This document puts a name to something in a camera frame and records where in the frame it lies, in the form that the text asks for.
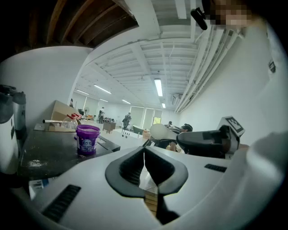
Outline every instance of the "ceiling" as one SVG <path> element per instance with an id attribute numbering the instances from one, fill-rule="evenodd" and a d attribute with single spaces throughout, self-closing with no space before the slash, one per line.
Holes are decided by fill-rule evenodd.
<path id="1" fill-rule="evenodd" d="M 95 48 L 137 25 L 121 0 L 25 0 L 1 3 L 0 61 L 56 45 Z"/>
<path id="2" fill-rule="evenodd" d="M 127 37 L 125 45 L 111 51 L 108 47 L 105 54 L 95 57 L 84 67 L 75 89 L 88 93 L 89 97 L 112 103 L 124 103 L 124 99 L 134 106 L 154 108 L 162 108 L 162 103 L 165 103 L 166 109 L 175 110 L 172 97 L 184 93 L 201 43 L 201 38 L 196 39 L 202 30 L 195 23 L 193 28 L 189 15 L 190 0 L 183 0 L 186 19 L 178 18 L 177 0 L 151 0 L 151 6 L 141 5 L 141 10 L 148 15 L 146 19 L 139 16 L 138 9 L 130 4 L 131 1 L 126 0 L 126 3 L 131 6 L 129 10 L 137 19 L 140 31 L 146 29 L 143 22 L 154 15 L 153 20 L 158 22 L 155 23 L 158 27 L 155 31 L 159 30 L 160 33 L 138 41 Z M 200 3 L 201 0 L 194 1 L 193 7 Z M 214 32 L 209 36 L 210 43 L 214 39 L 215 30 L 213 27 Z M 155 78 L 162 80 L 163 97 L 157 94 Z M 112 94 L 98 89 L 94 84 Z"/>

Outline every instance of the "desk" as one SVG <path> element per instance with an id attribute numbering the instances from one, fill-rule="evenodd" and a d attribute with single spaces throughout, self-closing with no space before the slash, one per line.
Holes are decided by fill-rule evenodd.
<path id="1" fill-rule="evenodd" d="M 120 147 L 99 136 L 96 154 L 77 154 L 76 133 L 30 131 L 23 146 L 18 175 L 29 180 L 56 177 L 74 165 L 120 150 Z"/>
<path id="2" fill-rule="evenodd" d="M 114 130 L 116 127 L 116 123 L 110 123 L 107 121 L 103 121 L 103 130 L 107 130 L 109 133 Z"/>

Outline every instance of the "white ceiling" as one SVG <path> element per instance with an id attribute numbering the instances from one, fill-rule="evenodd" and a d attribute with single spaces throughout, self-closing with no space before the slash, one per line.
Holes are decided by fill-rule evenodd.
<path id="1" fill-rule="evenodd" d="M 194 39 L 202 31 L 196 26 L 191 39 L 190 0 L 185 0 L 187 19 L 178 19 L 175 0 L 151 2 L 159 22 L 159 38 L 133 43 L 127 40 L 126 45 L 95 58 L 84 67 L 76 89 L 112 103 L 124 103 L 124 99 L 135 106 L 162 108 L 161 103 L 165 103 L 167 109 L 175 109 L 172 95 L 183 94 L 187 86 L 201 40 L 195 43 Z M 157 95 L 154 78 L 162 80 L 163 97 Z"/>

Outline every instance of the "purple bucket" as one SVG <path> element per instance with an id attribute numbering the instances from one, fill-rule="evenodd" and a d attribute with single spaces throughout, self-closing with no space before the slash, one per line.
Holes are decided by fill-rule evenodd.
<path id="1" fill-rule="evenodd" d="M 98 127 L 80 124 L 76 129 L 77 153 L 80 155 L 92 155 L 96 153 L 97 137 L 100 134 Z"/>

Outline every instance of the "ceiling light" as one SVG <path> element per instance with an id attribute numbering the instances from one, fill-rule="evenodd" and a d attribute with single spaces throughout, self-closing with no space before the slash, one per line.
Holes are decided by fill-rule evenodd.
<path id="1" fill-rule="evenodd" d="M 124 102 L 126 102 L 126 103 L 128 103 L 128 104 L 131 104 L 130 102 L 127 102 L 127 101 L 125 101 L 125 100 L 123 100 L 123 99 L 122 99 L 122 101 L 124 101 Z"/>
<path id="2" fill-rule="evenodd" d="M 107 91 L 107 90 L 105 90 L 105 89 L 103 89 L 103 88 L 101 88 L 101 87 L 99 87 L 99 86 L 97 86 L 97 85 L 94 85 L 95 87 L 97 87 L 97 88 L 99 88 L 99 89 L 101 89 L 101 90 L 103 90 L 103 91 L 105 91 L 105 92 L 107 92 L 107 93 L 110 93 L 109 91 Z"/>
<path id="3" fill-rule="evenodd" d="M 76 90 L 79 91 L 79 92 L 81 92 L 81 93 L 85 93 L 85 92 L 83 92 L 83 91 L 81 91 L 81 90 L 78 90 L 78 89 L 76 89 Z M 89 95 L 88 93 L 85 93 L 85 94 Z"/>
<path id="4" fill-rule="evenodd" d="M 162 93 L 161 80 L 160 79 L 155 79 L 154 81 L 155 81 L 155 85 L 156 85 L 158 96 L 162 97 L 163 93 Z"/>

